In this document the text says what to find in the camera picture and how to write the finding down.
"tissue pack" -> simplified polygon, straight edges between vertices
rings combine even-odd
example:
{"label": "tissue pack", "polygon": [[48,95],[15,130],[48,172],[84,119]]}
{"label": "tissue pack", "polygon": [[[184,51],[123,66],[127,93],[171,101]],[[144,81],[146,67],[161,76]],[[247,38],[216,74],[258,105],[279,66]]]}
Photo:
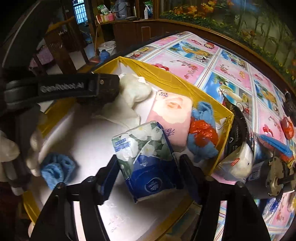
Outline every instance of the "tissue pack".
{"label": "tissue pack", "polygon": [[165,189],[183,188],[173,150],[158,122],[114,136],[112,144],[135,202]]}
{"label": "tissue pack", "polygon": [[192,100],[190,98],[159,90],[147,121],[159,122],[174,151],[181,152],[186,147],[191,110]]}

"blue tissue pack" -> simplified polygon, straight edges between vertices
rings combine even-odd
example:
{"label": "blue tissue pack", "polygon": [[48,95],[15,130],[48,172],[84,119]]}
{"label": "blue tissue pack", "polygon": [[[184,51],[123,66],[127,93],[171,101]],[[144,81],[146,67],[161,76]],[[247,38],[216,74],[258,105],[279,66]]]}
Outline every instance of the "blue tissue pack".
{"label": "blue tissue pack", "polygon": [[135,202],[165,189],[182,189],[173,149],[151,121],[112,137],[121,172]]}

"white bucket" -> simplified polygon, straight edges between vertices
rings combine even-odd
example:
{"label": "white bucket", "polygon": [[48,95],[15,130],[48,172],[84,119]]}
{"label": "white bucket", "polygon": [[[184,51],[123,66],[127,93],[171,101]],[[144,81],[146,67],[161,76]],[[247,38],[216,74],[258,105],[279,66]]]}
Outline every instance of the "white bucket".
{"label": "white bucket", "polygon": [[116,54],[117,53],[116,42],[108,41],[108,42],[102,43],[101,45],[99,45],[98,50],[102,52],[103,49],[105,49],[110,54],[110,56],[113,54]]}

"red label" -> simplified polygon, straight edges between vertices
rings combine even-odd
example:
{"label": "red label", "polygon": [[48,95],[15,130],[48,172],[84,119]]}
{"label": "red label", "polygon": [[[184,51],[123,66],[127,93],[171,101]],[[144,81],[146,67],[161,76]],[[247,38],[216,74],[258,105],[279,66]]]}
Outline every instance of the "red label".
{"label": "red label", "polygon": [[236,158],[232,163],[231,166],[234,166],[239,161],[239,158]]}

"window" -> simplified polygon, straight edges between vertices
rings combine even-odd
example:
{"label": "window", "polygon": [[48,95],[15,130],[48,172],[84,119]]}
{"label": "window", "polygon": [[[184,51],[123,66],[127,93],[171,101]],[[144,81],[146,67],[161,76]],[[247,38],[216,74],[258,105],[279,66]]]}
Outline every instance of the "window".
{"label": "window", "polygon": [[73,6],[77,23],[84,23],[87,20],[84,0],[73,0]]}

